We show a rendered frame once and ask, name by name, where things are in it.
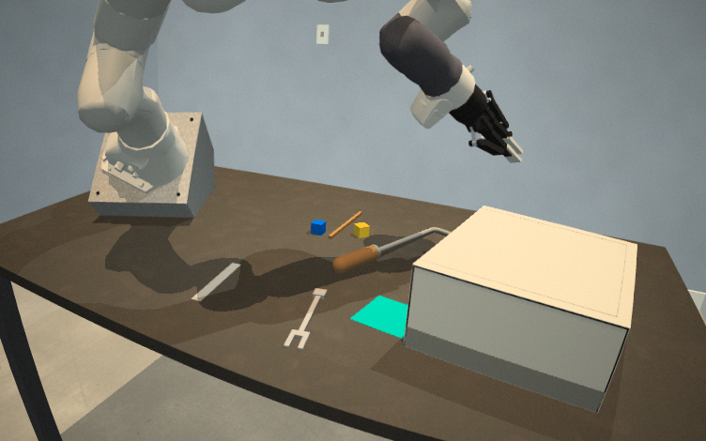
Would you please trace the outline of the metal hook with wooden handle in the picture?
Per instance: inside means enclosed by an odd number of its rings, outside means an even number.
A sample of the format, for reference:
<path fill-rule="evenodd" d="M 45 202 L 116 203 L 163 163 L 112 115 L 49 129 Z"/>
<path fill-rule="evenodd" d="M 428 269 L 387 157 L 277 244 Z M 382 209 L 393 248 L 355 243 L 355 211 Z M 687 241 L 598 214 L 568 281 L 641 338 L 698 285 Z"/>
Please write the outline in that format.
<path fill-rule="evenodd" d="M 392 243 L 389 243 L 387 245 L 384 245 L 382 247 L 378 247 L 377 245 L 373 244 L 368 247 L 362 248 L 357 251 L 352 251 L 351 253 L 339 256 L 335 258 L 332 262 L 332 268 L 335 272 L 337 273 L 344 273 L 347 272 L 348 270 L 351 270 L 353 268 L 356 268 L 358 266 L 365 265 L 367 263 L 370 263 L 372 261 L 375 261 L 378 259 L 383 251 L 389 250 L 391 248 L 394 248 L 396 246 L 402 245 L 404 243 L 407 243 L 408 241 L 411 241 L 413 239 L 416 239 L 421 236 L 425 236 L 427 234 L 430 234 L 432 232 L 437 232 L 440 234 L 443 234 L 447 236 L 451 232 L 437 228 L 437 227 L 431 227 L 426 230 L 423 230 L 419 233 L 416 233 L 411 236 L 404 237 L 402 239 L 396 240 Z"/>

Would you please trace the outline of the yellow cube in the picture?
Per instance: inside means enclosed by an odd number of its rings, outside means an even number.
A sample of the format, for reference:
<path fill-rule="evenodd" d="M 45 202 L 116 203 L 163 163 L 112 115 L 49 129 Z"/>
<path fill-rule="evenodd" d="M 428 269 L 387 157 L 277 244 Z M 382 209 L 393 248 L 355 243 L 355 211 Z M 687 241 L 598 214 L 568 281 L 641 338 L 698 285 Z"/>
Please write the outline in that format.
<path fill-rule="evenodd" d="M 370 226 L 365 222 L 354 223 L 354 235 L 358 238 L 368 237 Z"/>

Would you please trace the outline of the blue cube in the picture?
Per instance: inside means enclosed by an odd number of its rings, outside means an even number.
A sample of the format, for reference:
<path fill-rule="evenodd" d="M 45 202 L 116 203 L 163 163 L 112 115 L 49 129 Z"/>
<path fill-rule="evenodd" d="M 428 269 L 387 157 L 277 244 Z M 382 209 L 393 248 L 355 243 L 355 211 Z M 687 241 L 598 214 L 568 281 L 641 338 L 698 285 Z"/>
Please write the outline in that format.
<path fill-rule="evenodd" d="M 322 236 L 326 232 L 326 222 L 323 220 L 314 220 L 311 223 L 311 234 Z"/>

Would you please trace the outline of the pale grey flat bar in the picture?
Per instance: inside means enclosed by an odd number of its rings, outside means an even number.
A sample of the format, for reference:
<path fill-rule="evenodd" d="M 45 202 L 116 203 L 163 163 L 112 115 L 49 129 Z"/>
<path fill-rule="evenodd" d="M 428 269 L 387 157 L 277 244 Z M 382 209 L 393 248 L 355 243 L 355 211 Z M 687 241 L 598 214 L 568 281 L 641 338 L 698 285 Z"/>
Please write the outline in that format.
<path fill-rule="evenodd" d="M 220 273 L 215 279 L 213 279 L 208 285 L 206 285 L 200 292 L 198 292 L 192 300 L 202 301 L 207 295 L 209 295 L 218 285 L 220 285 L 228 276 L 230 276 L 240 264 L 232 263 L 228 266 L 222 273 Z"/>

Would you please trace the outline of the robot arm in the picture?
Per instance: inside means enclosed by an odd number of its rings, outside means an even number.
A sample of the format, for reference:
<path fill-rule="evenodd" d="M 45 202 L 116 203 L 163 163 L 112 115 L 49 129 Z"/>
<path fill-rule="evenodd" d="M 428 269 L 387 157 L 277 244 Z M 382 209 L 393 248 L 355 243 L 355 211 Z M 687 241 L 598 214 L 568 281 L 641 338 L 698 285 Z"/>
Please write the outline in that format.
<path fill-rule="evenodd" d="M 158 95 L 143 86 L 149 45 L 171 2 L 99 0 L 77 92 L 80 120 L 112 132 L 101 170 L 145 194 L 181 175 L 189 158 Z M 421 88 L 410 111 L 426 129 L 474 91 L 474 68 L 465 68 L 443 42 L 469 24 L 471 10 L 469 0 L 411 0 L 379 31 L 382 55 Z"/>

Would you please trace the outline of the teal flat square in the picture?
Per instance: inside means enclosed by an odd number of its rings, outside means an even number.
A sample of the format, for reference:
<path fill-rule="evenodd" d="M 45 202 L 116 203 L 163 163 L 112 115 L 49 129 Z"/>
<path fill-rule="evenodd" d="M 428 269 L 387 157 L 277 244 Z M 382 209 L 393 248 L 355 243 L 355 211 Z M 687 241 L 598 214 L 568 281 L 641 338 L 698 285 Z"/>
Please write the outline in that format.
<path fill-rule="evenodd" d="M 378 296 L 350 319 L 402 339 L 405 336 L 407 305 Z"/>

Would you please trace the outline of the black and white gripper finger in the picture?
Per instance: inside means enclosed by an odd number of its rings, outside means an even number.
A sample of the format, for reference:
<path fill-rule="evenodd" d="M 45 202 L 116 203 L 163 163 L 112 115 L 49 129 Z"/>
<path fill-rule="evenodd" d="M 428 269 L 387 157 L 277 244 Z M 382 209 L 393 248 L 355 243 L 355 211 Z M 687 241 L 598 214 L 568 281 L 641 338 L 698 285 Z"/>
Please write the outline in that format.
<path fill-rule="evenodd" d="M 503 155 L 510 163 L 521 162 L 522 159 L 496 133 L 493 129 L 493 125 L 488 121 L 486 116 L 481 117 L 481 122 L 487 127 L 485 131 L 475 132 L 472 127 L 469 127 L 472 138 L 472 140 L 468 142 L 469 146 L 477 146 L 493 156 Z M 485 139 L 478 133 L 481 133 Z"/>
<path fill-rule="evenodd" d="M 509 128 L 509 123 L 495 102 L 491 90 L 483 92 L 486 95 L 488 104 L 486 105 L 484 112 L 490 117 L 489 122 L 493 125 L 493 129 L 499 134 L 503 141 L 516 152 L 516 154 L 523 154 L 522 148 L 512 138 L 512 132 L 507 130 L 507 128 Z M 502 122 L 502 125 L 500 122 Z"/>

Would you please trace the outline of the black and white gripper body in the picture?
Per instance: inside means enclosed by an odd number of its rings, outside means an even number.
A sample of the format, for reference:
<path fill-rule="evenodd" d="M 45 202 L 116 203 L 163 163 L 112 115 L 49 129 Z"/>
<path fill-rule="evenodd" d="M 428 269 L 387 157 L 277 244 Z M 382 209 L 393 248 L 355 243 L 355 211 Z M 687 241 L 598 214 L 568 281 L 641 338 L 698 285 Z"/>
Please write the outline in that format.
<path fill-rule="evenodd" d="M 487 127 L 481 122 L 481 117 L 486 116 L 488 121 L 490 120 L 490 117 L 484 112 L 486 105 L 487 98 L 485 93 L 475 84 L 474 93 L 469 97 L 468 101 L 458 109 L 451 110 L 449 114 L 456 121 L 464 124 L 470 133 L 469 127 L 472 127 L 475 132 L 485 131 Z"/>

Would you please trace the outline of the orange thin stick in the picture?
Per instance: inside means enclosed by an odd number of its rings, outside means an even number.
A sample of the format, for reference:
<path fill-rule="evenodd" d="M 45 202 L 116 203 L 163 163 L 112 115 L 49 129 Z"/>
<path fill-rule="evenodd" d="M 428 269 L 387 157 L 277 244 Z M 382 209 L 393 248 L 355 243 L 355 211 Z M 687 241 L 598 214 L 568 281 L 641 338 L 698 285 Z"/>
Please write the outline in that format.
<path fill-rule="evenodd" d="M 338 229 L 336 229 L 334 232 L 332 232 L 329 235 L 329 238 L 330 239 L 334 238 L 341 231 L 343 231 L 350 223 L 352 223 L 354 220 L 356 220 L 360 215 L 362 215 L 362 212 L 358 212 L 355 216 L 353 216 L 351 219 L 349 219 L 347 222 L 345 222 L 343 225 L 341 225 Z"/>

